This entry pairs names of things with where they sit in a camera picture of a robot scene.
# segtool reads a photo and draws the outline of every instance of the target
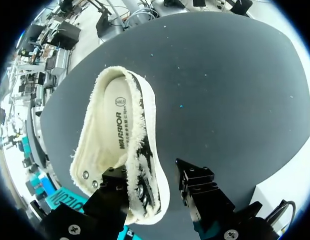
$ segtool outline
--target shoe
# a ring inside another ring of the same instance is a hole
[[[155,224],[168,209],[170,191],[155,132],[155,95],[149,83],[121,66],[104,69],[90,96],[70,175],[91,196],[109,167],[125,165],[126,225]]]

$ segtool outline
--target dark gray table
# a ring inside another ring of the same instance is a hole
[[[116,65],[146,76],[156,95],[158,154],[171,201],[158,224],[132,226],[144,239],[198,239],[178,192],[177,157],[211,168],[220,188],[241,209],[255,185],[285,165],[310,135],[306,78],[285,35],[232,14],[163,17],[93,51],[64,79],[42,113],[49,159],[61,184],[77,194],[83,195],[70,178],[70,155],[96,76]]]

